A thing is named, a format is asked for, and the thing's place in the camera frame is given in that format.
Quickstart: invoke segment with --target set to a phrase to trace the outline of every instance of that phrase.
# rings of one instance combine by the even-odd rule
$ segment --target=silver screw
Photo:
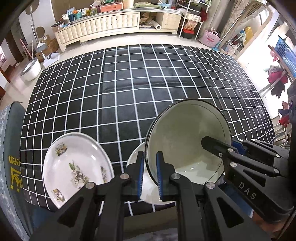
[[[123,173],[123,174],[120,175],[120,178],[123,179],[123,180],[126,180],[126,179],[129,178],[129,174]]]
[[[213,182],[208,182],[205,184],[205,186],[208,188],[208,189],[214,189],[215,188],[215,183]]]
[[[181,178],[180,174],[178,174],[178,173],[173,173],[173,174],[171,175],[171,177],[172,177],[174,180],[178,180],[178,179]]]
[[[232,167],[236,167],[236,166],[237,166],[237,164],[236,164],[235,162],[231,162],[230,165],[231,165]]]
[[[92,189],[92,188],[94,188],[94,183],[89,182],[89,183],[85,184],[85,187],[86,187],[87,189]]]

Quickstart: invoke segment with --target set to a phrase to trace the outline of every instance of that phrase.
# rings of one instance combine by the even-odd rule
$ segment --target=red drawer box
[[[101,12],[110,12],[114,10],[122,9],[122,2],[121,3],[111,3],[101,6]]]

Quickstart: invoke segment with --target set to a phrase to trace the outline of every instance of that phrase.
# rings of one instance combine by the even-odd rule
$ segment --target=pink bag with flamingo print
[[[215,31],[210,32],[206,30],[203,36],[200,38],[200,42],[210,48],[215,47],[219,41],[220,38],[216,35]]]

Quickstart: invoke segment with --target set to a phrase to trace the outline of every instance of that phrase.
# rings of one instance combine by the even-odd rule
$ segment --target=blue plastic basket
[[[288,66],[291,73],[293,74],[293,77],[296,78],[296,55],[280,36],[274,50],[279,54],[279,56]]]

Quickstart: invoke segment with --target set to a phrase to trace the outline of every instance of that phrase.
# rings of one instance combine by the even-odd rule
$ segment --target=brown circle on wall
[[[45,34],[45,29],[44,27],[39,26],[38,28],[36,28],[36,32],[37,32],[38,38],[42,38]]]
[[[26,14],[30,15],[31,12],[30,12],[30,6],[32,5],[32,12],[35,12],[37,7],[39,6],[39,0],[34,0],[30,5],[29,7],[26,8],[25,12]]]

